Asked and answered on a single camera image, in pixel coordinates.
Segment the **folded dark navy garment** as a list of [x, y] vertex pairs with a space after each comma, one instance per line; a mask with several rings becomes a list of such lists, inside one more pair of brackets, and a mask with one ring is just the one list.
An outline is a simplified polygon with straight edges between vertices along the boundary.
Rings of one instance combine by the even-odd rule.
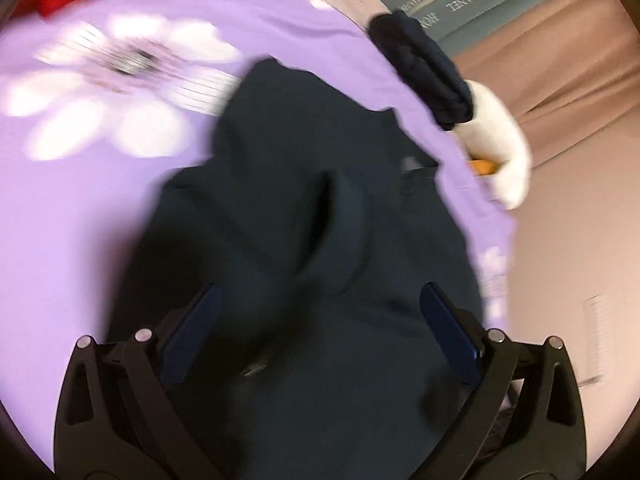
[[415, 18], [401, 10], [375, 15], [368, 35], [399, 78], [430, 109], [442, 130], [450, 131], [473, 118], [468, 84]]

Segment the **white wall power strip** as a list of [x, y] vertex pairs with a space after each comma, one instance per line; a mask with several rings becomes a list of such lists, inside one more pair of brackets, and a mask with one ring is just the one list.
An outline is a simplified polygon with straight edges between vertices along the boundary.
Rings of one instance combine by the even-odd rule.
[[611, 361], [611, 330], [608, 305], [602, 295], [587, 299], [582, 306], [585, 315], [585, 370], [578, 382], [580, 388], [603, 382]]

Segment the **white plush goose toy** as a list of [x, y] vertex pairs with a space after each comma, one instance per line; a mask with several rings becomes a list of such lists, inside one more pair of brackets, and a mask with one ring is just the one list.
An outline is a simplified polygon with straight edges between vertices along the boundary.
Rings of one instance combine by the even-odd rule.
[[529, 191], [533, 155], [520, 125], [489, 88], [465, 79], [473, 114], [452, 135], [466, 151], [473, 170], [488, 185], [493, 200], [506, 210], [521, 206]]

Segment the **pink pleated curtain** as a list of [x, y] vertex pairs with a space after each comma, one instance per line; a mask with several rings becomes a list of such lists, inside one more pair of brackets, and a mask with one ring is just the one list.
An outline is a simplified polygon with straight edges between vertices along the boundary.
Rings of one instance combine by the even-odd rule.
[[544, 0], [450, 58], [503, 100], [536, 164], [639, 105], [639, 33], [620, 0]]

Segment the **purple floral bed sheet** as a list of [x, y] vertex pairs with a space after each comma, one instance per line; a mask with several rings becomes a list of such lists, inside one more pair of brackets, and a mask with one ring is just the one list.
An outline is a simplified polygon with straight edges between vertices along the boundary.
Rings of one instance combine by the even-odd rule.
[[1, 34], [1, 401], [43, 463], [76, 339], [97, 335], [160, 185], [206, 153], [227, 78], [264, 56], [395, 110], [438, 159], [489, 323], [515, 226], [366, 32], [323, 0], [80, 0]]

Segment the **dark navy zip sweater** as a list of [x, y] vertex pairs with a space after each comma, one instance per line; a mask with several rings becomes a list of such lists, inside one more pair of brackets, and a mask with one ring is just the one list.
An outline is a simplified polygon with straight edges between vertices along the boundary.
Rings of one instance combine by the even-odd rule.
[[419, 307], [480, 314], [437, 162], [390, 110], [273, 60], [244, 77], [206, 162], [162, 187], [113, 301], [117, 340], [221, 288], [182, 419], [227, 479], [405, 479], [444, 431], [446, 360]]

